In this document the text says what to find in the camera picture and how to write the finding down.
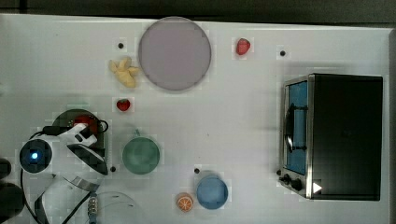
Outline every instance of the strawberry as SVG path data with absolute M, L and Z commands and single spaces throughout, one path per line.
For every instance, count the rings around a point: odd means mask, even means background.
M 236 53 L 239 55 L 244 55 L 250 49 L 250 42 L 245 38 L 240 38 L 236 44 Z
M 117 108 L 122 112 L 127 111 L 130 106 L 131 102 L 129 102 L 128 99 L 122 99 L 117 101 Z

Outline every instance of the black toaster oven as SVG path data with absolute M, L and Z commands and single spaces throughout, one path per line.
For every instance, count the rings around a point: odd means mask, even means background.
M 379 201 L 382 77 L 311 74 L 283 93 L 279 182 L 307 199 Z

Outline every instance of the teal bowl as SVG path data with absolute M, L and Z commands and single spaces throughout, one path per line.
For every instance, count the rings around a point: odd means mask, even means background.
M 132 139 L 122 151 L 122 162 L 125 167 L 137 175 L 150 173 L 160 161 L 160 150 L 157 144 L 147 137 Z

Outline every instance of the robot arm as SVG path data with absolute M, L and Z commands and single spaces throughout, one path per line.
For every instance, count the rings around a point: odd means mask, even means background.
M 105 175 L 105 160 L 89 148 L 96 142 L 87 136 L 87 125 L 80 123 L 58 135 L 40 135 L 21 149 L 22 169 L 31 174 L 57 175 L 35 202 L 35 213 L 42 223 L 64 223 L 90 192 L 96 191 Z

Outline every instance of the yellow food item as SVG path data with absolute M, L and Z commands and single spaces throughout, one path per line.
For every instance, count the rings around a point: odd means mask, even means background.
M 116 72 L 116 77 L 125 87 L 134 88 L 136 86 L 134 78 L 128 72 Z
M 134 88 L 136 86 L 136 81 L 133 76 L 139 72 L 139 68 L 130 67 L 131 58 L 126 57 L 120 61 L 119 66 L 117 66 L 113 61 L 110 61 L 110 70 L 114 73 L 120 83 L 125 87 Z

